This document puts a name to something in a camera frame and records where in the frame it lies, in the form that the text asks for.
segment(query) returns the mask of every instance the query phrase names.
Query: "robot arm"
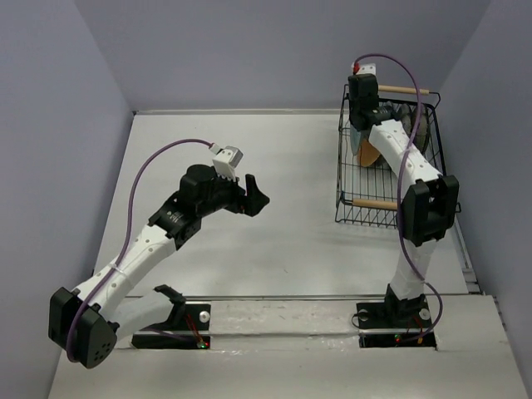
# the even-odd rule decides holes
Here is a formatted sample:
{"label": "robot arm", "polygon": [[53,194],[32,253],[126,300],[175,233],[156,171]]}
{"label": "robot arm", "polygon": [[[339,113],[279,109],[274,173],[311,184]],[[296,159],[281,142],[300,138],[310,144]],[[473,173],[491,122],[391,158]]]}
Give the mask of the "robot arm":
{"label": "robot arm", "polygon": [[124,297],[162,260],[179,250],[201,228],[202,219],[217,210],[255,216],[269,203],[252,175],[246,189],[239,186],[234,168],[242,153],[234,147],[217,151],[214,166],[192,165],[181,178],[180,189],[155,212],[128,247],[120,266],[113,259],[100,272],[72,291],[60,288],[50,302],[48,335],[66,348],[72,320],[96,286],[103,283],[75,326],[74,353],[86,368],[103,362],[116,342],[152,324],[181,318],[185,298],[165,285],[128,303]]}
{"label": "robot arm", "polygon": [[[401,115],[390,106],[380,106],[376,71],[374,64],[368,64],[348,79],[349,120],[355,134],[352,143],[360,145],[366,139],[399,175],[409,136],[400,122]],[[401,180],[401,233],[406,251],[423,278],[437,241],[454,223],[458,188],[454,176],[443,176],[414,145],[410,147]],[[372,317],[384,320],[390,328],[410,320],[425,306],[423,288],[423,281],[401,253],[382,309]]]}

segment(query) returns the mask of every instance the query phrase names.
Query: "white arm segment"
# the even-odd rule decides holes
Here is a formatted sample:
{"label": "white arm segment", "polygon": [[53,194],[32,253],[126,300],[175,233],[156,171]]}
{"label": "white arm segment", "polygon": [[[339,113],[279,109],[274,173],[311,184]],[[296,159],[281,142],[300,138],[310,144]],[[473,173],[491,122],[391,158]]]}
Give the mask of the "white arm segment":
{"label": "white arm segment", "polygon": [[[383,121],[380,125],[374,125],[369,134],[369,142],[384,156],[393,173],[399,175],[402,157],[408,144],[408,135],[402,128],[402,123],[390,120]],[[441,172],[429,164],[417,147],[412,145],[402,178],[401,196],[404,197],[408,188],[414,185],[416,181],[436,180],[440,175]]]}
{"label": "white arm segment", "polygon": [[[393,172],[399,175],[402,157],[408,144],[408,135],[402,123],[390,120],[374,126],[369,135],[369,142],[381,152]],[[408,188],[418,180],[436,180],[440,175],[441,172],[429,164],[423,154],[412,145],[402,178],[401,197],[404,198]],[[420,247],[405,240],[405,245],[411,260],[424,278],[436,247],[436,240],[427,241]],[[414,299],[423,294],[424,284],[412,271],[403,252],[399,254],[396,274],[390,282],[390,287],[399,300]]]}
{"label": "white arm segment", "polygon": [[123,303],[113,313],[111,320],[119,323],[117,340],[129,337],[152,324],[165,322],[174,304],[163,293],[152,291],[142,298]]}
{"label": "white arm segment", "polygon": [[[138,237],[131,243],[126,256],[101,290],[94,296],[89,305],[98,303],[100,314],[106,320],[112,320],[112,314],[122,299],[150,272],[160,261],[172,255],[175,241],[165,236],[166,232],[158,226],[144,226]],[[81,283],[78,298],[84,300],[89,292],[114,268],[111,264],[100,272]]]}
{"label": "white arm segment", "polygon": [[[426,271],[429,268],[432,253],[436,248],[436,243],[437,241],[432,239],[431,241],[423,243],[422,246],[416,247],[407,239],[405,240],[406,251],[423,278],[426,276]],[[406,261],[404,253],[401,252],[397,262],[396,274],[390,282],[390,287],[397,296],[397,299],[418,298],[423,294],[423,286],[423,282],[414,274],[410,264]]]}

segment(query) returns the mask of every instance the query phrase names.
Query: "wooden handle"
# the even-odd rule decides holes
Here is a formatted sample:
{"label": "wooden handle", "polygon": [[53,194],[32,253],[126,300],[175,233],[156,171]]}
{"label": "wooden handle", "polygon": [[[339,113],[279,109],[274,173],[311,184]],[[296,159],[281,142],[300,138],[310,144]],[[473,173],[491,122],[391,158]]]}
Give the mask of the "wooden handle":
{"label": "wooden handle", "polygon": [[391,202],[391,201],[379,201],[376,199],[355,198],[353,199],[352,204],[355,206],[360,206],[362,208],[397,210],[397,203]]}
{"label": "wooden handle", "polygon": [[[399,86],[384,86],[379,85],[379,91],[388,91],[390,93],[402,93],[402,94],[416,94],[416,89],[410,87],[399,87]],[[420,94],[423,96],[429,95],[428,89],[419,89]]]}

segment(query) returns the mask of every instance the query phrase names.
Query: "white floor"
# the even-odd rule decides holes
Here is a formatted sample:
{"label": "white floor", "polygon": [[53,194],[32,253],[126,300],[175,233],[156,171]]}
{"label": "white floor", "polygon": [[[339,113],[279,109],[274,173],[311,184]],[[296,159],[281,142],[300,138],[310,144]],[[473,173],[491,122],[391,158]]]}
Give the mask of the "white floor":
{"label": "white floor", "polygon": [[[255,175],[271,203],[255,218],[225,211],[206,218],[199,234],[131,295],[161,283],[185,296],[383,294],[399,256],[397,232],[334,222],[337,119],[337,113],[136,116],[96,269],[121,247],[140,165],[163,145],[195,137],[239,147],[239,176]],[[186,145],[155,160],[137,190],[133,234],[179,188],[189,165],[210,165],[211,158],[205,147]],[[442,293],[467,293],[463,267],[452,229],[427,277]]]}
{"label": "white floor", "polygon": [[[467,293],[454,229],[427,279],[444,295],[438,350],[361,349],[351,300],[288,300],[295,295],[383,295],[395,271],[397,232],[334,223],[337,115],[136,116],[96,269],[119,250],[131,182],[161,146],[187,137],[244,152],[239,175],[256,175],[271,197],[251,219],[218,212],[187,245],[155,268],[132,295],[167,283],[185,296],[286,296],[282,301],[212,302],[211,350],[136,350],[123,340],[87,371],[62,354],[50,399],[254,397],[318,399],[525,399],[491,297]],[[134,232],[211,154],[188,145],[146,171],[135,200]],[[432,313],[437,302],[429,297]]]}

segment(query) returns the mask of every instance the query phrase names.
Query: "black wire basket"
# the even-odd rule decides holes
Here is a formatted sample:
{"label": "black wire basket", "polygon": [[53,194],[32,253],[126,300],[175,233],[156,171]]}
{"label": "black wire basket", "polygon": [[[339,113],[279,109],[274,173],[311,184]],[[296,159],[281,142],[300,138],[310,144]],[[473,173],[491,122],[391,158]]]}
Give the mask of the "black wire basket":
{"label": "black wire basket", "polygon": [[[361,224],[389,229],[397,228],[396,211],[386,209],[365,208],[353,205],[353,200],[397,201],[397,177],[385,160],[379,160],[369,167],[358,164],[357,156],[350,146],[349,95],[348,85],[343,88],[342,108],[338,124],[338,172],[336,195],[336,218],[338,223]],[[436,117],[436,107],[423,103],[427,115],[427,140],[424,150],[427,161],[446,175],[446,164],[441,148],[440,130]],[[407,104],[415,107],[414,101],[381,99],[381,106],[392,105],[394,108]]]}

